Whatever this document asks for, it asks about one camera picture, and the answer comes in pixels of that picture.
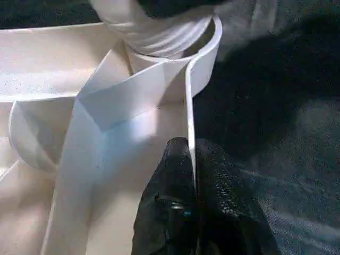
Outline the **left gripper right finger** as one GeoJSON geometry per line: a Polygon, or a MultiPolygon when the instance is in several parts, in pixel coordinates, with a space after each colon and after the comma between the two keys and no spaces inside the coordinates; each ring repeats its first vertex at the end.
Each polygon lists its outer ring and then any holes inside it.
{"type": "Polygon", "coordinates": [[[280,254],[264,211],[242,177],[243,165],[206,139],[196,140],[202,250],[216,254],[280,254]]]}

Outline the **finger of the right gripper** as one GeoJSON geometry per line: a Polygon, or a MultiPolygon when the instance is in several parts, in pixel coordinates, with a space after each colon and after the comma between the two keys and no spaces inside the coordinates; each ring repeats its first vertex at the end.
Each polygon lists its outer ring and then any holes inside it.
{"type": "Polygon", "coordinates": [[[171,18],[202,6],[217,6],[223,0],[139,0],[138,4],[151,18],[171,18]]]}

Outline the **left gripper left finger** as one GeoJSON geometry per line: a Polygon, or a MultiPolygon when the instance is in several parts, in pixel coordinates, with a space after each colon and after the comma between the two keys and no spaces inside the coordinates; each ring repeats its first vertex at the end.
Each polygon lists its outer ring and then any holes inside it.
{"type": "Polygon", "coordinates": [[[132,254],[194,254],[198,207],[186,138],[167,143],[141,196],[133,230],[132,254]]]}

